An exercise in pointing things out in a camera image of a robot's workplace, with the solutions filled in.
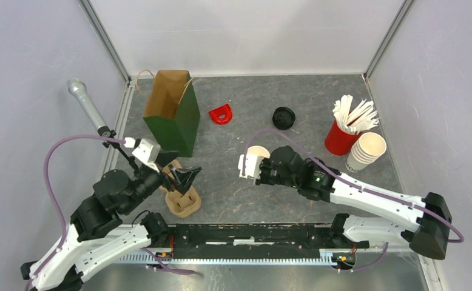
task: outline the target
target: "stacked paper cup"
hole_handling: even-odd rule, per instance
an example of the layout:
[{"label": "stacked paper cup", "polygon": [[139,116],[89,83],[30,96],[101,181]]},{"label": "stacked paper cup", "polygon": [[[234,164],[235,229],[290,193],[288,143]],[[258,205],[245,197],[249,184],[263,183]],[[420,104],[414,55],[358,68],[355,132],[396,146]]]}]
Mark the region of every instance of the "stacked paper cup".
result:
[{"label": "stacked paper cup", "polygon": [[358,172],[373,163],[385,152],[386,141],[382,136],[373,132],[364,133],[352,146],[345,166],[350,172]]}]

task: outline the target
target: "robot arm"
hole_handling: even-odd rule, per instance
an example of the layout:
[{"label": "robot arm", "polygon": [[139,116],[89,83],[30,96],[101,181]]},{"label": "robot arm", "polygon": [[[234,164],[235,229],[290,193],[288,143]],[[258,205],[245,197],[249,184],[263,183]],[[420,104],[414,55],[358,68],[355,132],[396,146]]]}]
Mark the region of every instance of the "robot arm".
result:
[{"label": "robot arm", "polygon": [[[344,204],[365,210],[378,218],[360,218],[338,214],[332,224],[335,232],[354,241],[384,241],[409,244],[409,247],[432,259],[444,259],[450,230],[441,222],[417,210],[414,206],[430,209],[451,222],[445,200],[438,194],[429,193],[425,198],[396,193],[358,181],[336,169],[332,172],[346,181],[361,185],[361,189],[335,179],[309,159],[302,159],[288,146],[274,150],[269,158],[247,154],[243,173],[243,155],[238,168],[240,177],[253,179],[256,185],[280,184],[297,189],[308,199]],[[372,195],[362,190],[378,190],[388,196],[410,202],[410,206]]]},{"label": "robot arm", "polygon": [[122,170],[111,170],[93,185],[94,194],[71,215],[65,243],[39,275],[33,276],[56,249],[57,242],[39,261],[22,265],[24,278],[33,277],[31,290],[79,290],[83,282],[120,257],[167,239],[163,217],[150,213],[115,239],[102,241],[122,223],[119,214],[130,214],[160,186],[186,193],[201,170],[200,167],[172,167],[174,177],[170,177],[161,169],[177,157],[176,153],[162,152],[159,144],[148,139],[126,138],[126,141],[127,147],[134,148],[134,157],[142,162],[136,176],[130,179]]}]

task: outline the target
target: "speckled gray surface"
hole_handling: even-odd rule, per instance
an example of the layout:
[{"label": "speckled gray surface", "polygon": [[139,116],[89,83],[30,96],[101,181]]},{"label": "speckled gray surface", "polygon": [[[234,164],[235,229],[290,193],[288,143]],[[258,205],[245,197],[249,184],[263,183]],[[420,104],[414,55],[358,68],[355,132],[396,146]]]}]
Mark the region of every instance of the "speckled gray surface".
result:
[{"label": "speckled gray surface", "polygon": [[[152,137],[142,119],[152,80],[142,79],[138,83],[145,96],[135,91],[124,136]],[[168,223],[329,222],[338,213],[372,216],[352,207],[307,200],[294,189],[283,186],[253,186],[251,180],[238,179],[237,169],[246,141],[257,130],[273,128],[273,111],[278,106],[287,106],[293,109],[297,120],[290,130],[285,131],[286,135],[324,160],[326,165],[346,172],[346,157],[330,154],[323,141],[334,120],[332,108],[336,99],[345,94],[353,95],[355,100],[369,99],[361,76],[195,78],[193,84],[201,112],[200,125],[193,158],[180,158],[179,161],[185,167],[202,166],[203,170],[194,182],[202,206],[191,216],[180,219],[170,213],[164,202],[164,193],[158,190],[126,217],[125,222],[130,222],[144,209],[160,212]],[[208,111],[225,103],[230,104],[234,117],[229,124],[217,125],[209,118]],[[259,136],[253,144],[272,152],[287,143],[267,133]],[[117,168],[132,173],[121,157]],[[389,153],[352,176],[400,191]]]}]

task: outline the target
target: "paper bag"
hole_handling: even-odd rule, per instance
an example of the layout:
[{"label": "paper bag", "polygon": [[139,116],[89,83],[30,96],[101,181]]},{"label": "paper bag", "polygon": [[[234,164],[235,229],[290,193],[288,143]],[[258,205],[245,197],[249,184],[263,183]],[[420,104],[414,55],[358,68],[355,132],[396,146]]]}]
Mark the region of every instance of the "paper bag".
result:
[{"label": "paper bag", "polygon": [[186,70],[157,72],[143,119],[163,150],[191,157],[200,121],[197,97]]}]

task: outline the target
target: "microphone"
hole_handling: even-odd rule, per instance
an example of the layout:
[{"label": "microphone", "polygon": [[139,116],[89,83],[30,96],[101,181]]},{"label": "microphone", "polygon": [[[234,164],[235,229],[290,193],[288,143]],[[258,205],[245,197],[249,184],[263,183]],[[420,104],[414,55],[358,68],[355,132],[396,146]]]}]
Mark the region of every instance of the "microphone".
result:
[{"label": "microphone", "polygon": [[81,104],[81,107],[86,112],[86,115],[90,119],[98,134],[101,136],[110,136],[111,132],[109,127],[88,95],[88,92],[86,91],[86,85],[84,85],[84,83],[77,78],[70,79],[68,80],[68,92],[70,92],[70,94],[72,94],[77,99],[77,101],[79,101],[79,104]]}]

